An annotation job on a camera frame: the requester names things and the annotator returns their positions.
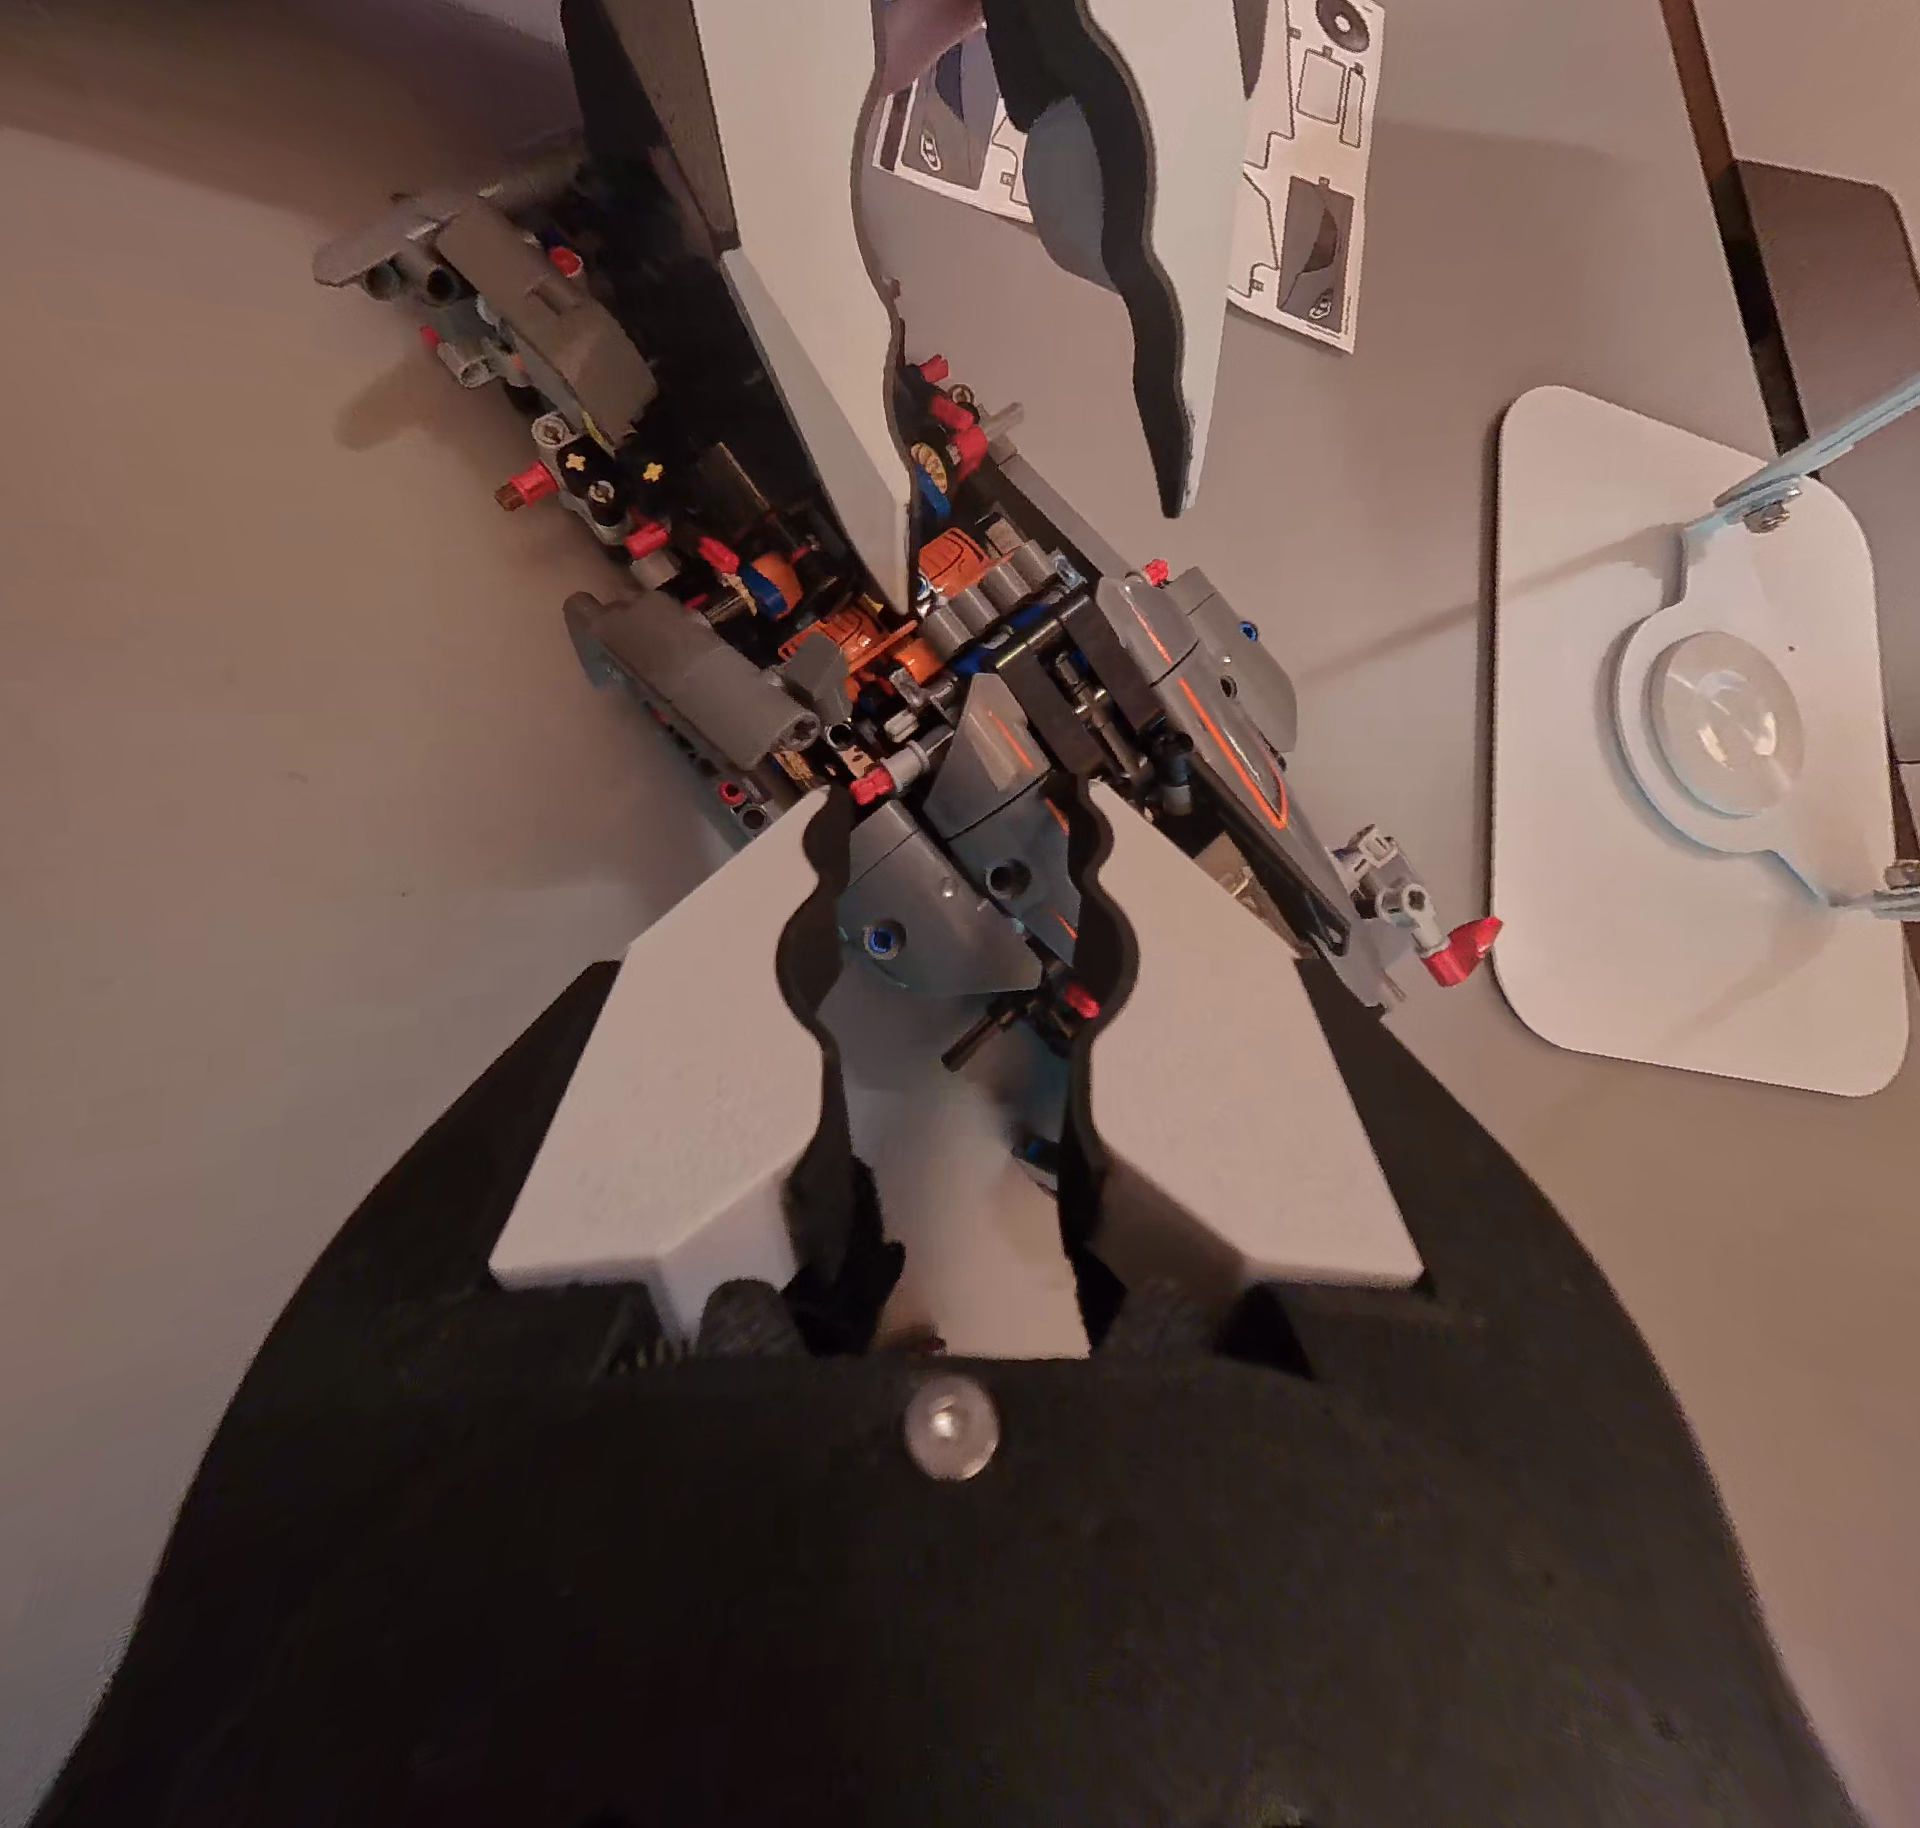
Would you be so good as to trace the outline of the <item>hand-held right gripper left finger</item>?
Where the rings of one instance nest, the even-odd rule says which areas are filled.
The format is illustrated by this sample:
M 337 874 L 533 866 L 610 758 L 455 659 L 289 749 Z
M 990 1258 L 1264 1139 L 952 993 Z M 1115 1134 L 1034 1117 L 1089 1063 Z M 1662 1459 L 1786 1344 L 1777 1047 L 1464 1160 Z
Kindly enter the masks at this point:
M 815 788 L 626 947 L 493 1243 L 501 1288 L 628 1283 L 693 1338 L 735 1282 L 815 1351 L 865 1351 L 900 1283 L 823 1023 L 852 797 Z

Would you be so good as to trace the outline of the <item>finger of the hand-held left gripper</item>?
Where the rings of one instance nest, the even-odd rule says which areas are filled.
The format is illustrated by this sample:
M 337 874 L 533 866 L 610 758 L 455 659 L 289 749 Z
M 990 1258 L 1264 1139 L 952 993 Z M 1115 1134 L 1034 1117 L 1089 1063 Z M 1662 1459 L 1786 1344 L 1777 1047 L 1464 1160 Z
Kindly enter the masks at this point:
M 909 602 L 900 316 L 858 209 L 877 0 L 599 0 L 668 129 L 733 299 L 852 551 Z
M 1268 0 L 981 0 L 1045 251 L 1111 289 L 1165 517 L 1212 422 Z

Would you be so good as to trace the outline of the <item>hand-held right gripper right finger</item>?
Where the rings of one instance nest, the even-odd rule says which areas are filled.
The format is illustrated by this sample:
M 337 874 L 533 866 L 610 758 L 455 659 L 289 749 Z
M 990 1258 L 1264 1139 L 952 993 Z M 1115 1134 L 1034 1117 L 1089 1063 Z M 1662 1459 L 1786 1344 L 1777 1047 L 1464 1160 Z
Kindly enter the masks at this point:
M 1404 1292 L 1426 1264 L 1287 941 L 1109 783 L 1081 791 L 1059 1225 L 1089 1336 L 1138 1288 L 1209 1328 L 1253 1288 Z

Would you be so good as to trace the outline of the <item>grey and orange lego model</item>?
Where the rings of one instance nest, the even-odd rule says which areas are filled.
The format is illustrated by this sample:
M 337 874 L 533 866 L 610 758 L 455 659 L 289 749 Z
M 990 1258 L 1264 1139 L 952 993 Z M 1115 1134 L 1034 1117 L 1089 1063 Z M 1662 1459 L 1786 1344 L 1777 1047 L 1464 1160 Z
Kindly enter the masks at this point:
M 1069 801 L 1107 783 L 1361 1003 L 1442 986 L 1498 923 L 1449 926 L 1380 827 L 1329 845 L 1291 791 L 1287 673 L 1196 567 L 1113 563 L 949 366 L 892 363 L 905 563 L 861 562 L 775 366 L 790 331 L 745 257 L 645 168 L 573 149 L 462 189 L 395 193 L 314 277 L 405 306 L 439 366 L 501 389 L 530 462 L 494 501 L 552 501 L 616 570 L 563 609 L 582 669 L 631 696 L 745 845 L 815 788 L 852 798 L 850 959 L 981 1004 L 962 1071 L 1024 1026 L 1069 1054 L 1082 896 Z

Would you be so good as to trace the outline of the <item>lego sticker sheet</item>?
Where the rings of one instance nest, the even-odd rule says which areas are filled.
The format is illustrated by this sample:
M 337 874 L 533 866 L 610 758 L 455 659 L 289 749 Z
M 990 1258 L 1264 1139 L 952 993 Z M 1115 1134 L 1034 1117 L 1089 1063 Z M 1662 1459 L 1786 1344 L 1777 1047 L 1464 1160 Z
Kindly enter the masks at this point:
M 1356 348 L 1382 39 L 1373 0 L 1267 0 L 1261 77 L 1246 106 L 1227 304 L 1338 352 Z M 988 38 L 973 31 L 890 97 L 872 163 L 1034 231 L 1024 150 Z

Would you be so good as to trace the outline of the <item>white desk stand with lens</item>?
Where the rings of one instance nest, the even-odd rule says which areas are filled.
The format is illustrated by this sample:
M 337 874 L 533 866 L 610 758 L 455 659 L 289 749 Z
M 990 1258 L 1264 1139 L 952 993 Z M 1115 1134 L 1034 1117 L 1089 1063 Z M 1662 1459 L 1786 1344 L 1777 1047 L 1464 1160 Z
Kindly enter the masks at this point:
M 1494 970 L 1547 1041 L 1874 1096 L 1908 1057 L 1853 512 L 1562 384 L 1498 437 Z

